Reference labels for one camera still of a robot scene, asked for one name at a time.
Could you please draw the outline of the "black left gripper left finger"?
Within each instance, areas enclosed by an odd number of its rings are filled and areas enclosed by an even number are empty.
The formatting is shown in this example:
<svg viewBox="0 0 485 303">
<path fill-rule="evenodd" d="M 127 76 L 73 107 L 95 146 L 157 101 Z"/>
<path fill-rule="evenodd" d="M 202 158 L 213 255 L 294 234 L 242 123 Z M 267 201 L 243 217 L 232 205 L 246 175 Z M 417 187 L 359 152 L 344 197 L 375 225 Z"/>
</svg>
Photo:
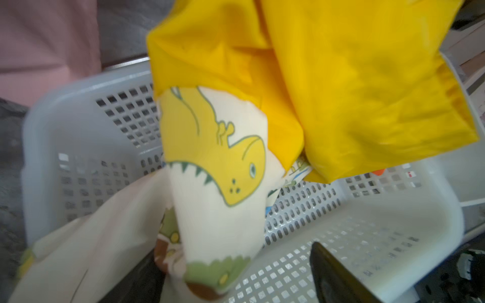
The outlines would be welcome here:
<svg viewBox="0 0 485 303">
<path fill-rule="evenodd" d="M 159 303 L 164 281 L 151 250 L 99 303 Z"/>
</svg>

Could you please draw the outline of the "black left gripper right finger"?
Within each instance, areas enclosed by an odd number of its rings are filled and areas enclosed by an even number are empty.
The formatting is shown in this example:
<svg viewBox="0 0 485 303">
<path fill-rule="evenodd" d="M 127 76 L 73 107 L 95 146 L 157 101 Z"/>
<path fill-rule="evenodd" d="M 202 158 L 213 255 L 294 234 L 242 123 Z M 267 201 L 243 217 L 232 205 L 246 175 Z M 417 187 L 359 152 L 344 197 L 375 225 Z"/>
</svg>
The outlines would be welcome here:
<svg viewBox="0 0 485 303">
<path fill-rule="evenodd" d="M 380 302 L 375 294 L 319 242 L 314 242 L 311 246 L 309 263 L 319 302 Z"/>
</svg>

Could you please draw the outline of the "dinosaur print cream garment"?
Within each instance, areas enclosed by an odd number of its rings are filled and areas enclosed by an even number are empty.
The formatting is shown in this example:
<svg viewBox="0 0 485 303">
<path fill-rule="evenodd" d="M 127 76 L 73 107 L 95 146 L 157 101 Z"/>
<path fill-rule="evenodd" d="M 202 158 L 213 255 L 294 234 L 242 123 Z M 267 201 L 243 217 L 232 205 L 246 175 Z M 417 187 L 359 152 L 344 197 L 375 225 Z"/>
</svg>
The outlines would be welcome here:
<svg viewBox="0 0 485 303">
<path fill-rule="evenodd" d="M 293 107 L 204 87 L 157 107 L 165 166 L 37 241 L 11 302 L 99 302 L 151 250 L 186 300 L 216 300 L 245 272 L 303 147 Z"/>
</svg>

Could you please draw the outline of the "yellow jacket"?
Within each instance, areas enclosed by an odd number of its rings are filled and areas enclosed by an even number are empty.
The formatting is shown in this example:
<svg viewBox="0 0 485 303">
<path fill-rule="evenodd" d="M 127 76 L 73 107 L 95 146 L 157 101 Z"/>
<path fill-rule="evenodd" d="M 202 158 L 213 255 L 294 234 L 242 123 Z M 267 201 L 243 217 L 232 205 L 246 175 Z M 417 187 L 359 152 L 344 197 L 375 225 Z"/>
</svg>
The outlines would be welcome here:
<svg viewBox="0 0 485 303">
<path fill-rule="evenodd" d="M 314 180 L 478 141 L 439 52 L 460 1 L 176 1 L 147 37 L 168 162 L 258 181 L 272 152 Z"/>
</svg>

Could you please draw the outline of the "white perforated laundry basket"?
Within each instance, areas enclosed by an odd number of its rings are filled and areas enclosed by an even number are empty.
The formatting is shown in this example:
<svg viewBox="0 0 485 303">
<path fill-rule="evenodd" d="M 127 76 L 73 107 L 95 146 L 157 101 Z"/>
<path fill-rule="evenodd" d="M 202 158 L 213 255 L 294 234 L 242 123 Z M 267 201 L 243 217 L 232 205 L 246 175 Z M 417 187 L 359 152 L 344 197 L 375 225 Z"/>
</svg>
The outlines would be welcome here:
<svg viewBox="0 0 485 303">
<path fill-rule="evenodd" d="M 23 127 L 27 242 L 37 259 L 14 302 L 97 302 L 155 247 L 172 190 L 148 63 L 50 93 Z M 484 141 L 330 184 L 300 180 L 243 225 L 259 253 L 223 302 L 316 302 L 314 242 L 392 302 L 458 247 L 484 197 Z"/>
</svg>

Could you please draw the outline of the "pink jacket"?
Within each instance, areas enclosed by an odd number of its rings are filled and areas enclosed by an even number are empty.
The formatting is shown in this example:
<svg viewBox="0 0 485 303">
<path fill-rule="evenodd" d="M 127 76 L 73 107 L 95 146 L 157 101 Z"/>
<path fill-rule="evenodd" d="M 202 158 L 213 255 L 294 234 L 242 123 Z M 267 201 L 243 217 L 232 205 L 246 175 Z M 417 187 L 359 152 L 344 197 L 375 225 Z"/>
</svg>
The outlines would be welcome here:
<svg viewBox="0 0 485 303">
<path fill-rule="evenodd" d="M 33 106 L 101 71 L 97 1 L 1 1 L 1 98 Z"/>
</svg>

